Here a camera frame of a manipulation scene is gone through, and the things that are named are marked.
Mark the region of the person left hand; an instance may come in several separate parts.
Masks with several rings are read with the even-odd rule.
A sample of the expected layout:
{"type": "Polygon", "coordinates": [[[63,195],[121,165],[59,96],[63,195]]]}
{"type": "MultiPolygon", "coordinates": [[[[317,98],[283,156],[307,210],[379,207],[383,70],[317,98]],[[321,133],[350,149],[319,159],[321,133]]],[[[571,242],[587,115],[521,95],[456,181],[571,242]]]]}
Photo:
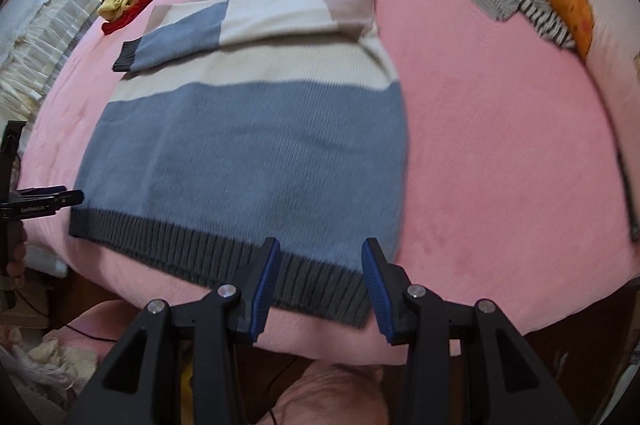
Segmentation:
{"type": "Polygon", "coordinates": [[[25,283],[25,256],[27,233],[21,221],[10,221],[8,224],[9,261],[6,274],[12,281],[14,289],[21,289],[25,283]]]}

